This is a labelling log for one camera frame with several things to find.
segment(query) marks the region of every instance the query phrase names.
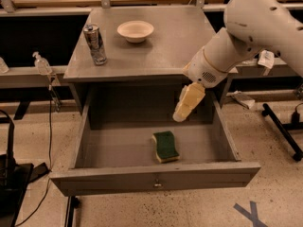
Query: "green sponge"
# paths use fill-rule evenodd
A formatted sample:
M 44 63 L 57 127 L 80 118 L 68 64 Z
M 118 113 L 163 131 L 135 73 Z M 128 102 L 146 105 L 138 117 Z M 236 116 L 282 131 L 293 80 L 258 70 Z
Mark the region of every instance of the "green sponge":
M 155 143 L 156 156 L 160 163 L 177 161 L 179 153 L 174 146 L 174 136 L 171 131 L 156 132 L 152 135 Z

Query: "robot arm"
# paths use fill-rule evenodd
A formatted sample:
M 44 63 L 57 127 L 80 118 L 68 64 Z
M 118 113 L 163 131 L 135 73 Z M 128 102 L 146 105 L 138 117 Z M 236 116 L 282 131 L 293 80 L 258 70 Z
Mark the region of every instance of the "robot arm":
M 184 68 L 193 81 L 180 95 L 173 119 L 184 121 L 212 88 L 238 63 L 262 49 L 273 51 L 303 76 L 303 24 L 276 0 L 230 0 L 223 27 Z

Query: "bowl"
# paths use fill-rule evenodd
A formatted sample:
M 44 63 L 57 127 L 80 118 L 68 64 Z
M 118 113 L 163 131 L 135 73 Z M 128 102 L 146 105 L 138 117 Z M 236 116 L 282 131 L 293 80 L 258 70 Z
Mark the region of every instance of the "bowl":
M 144 21 L 129 21 L 120 25 L 117 32 L 130 43 L 141 43 L 153 33 L 153 26 Z

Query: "speckled floor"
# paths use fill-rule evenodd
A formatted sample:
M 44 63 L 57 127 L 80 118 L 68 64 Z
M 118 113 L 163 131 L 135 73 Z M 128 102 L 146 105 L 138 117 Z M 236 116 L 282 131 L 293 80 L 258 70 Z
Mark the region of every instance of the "speckled floor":
M 261 170 L 246 187 L 79 197 L 74 226 L 303 226 L 303 163 L 293 160 L 293 150 L 270 117 L 261 115 L 262 104 L 267 102 L 281 122 L 288 123 L 301 101 L 291 93 L 252 97 L 257 102 L 251 110 L 232 100 L 226 100 L 223 106 L 242 160 L 261 164 Z M 0 105 L 12 116 L 16 107 L 17 104 Z M 14 123 L 17 162 L 35 166 L 48 163 L 48 103 L 32 103 L 24 119 Z M 73 101 L 64 102 L 62 111 L 52 114 L 53 171 L 68 169 L 79 125 L 80 114 Z M 303 145 L 302 132 L 295 132 L 294 138 Z M 36 208 L 45 193 L 47 179 L 44 176 L 28 186 L 17 223 Z M 254 202 L 258 216 L 251 209 Z M 22 226 L 64 226 L 66 204 L 67 198 L 52 183 L 37 213 Z M 236 204 L 242 212 L 247 211 L 246 216 L 236 210 Z M 256 219 L 264 225 L 257 225 Z

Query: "silver can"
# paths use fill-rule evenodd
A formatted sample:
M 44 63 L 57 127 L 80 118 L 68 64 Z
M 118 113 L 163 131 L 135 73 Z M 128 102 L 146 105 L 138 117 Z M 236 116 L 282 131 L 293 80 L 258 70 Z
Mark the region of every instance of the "silver can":
M 95 24 L 87 24 L 83 30 L 86 42 L 90 48 L 91 56 L 96 65 L 106 63 L 107 58 L 105 54 L 102 36 L 99 27 Z

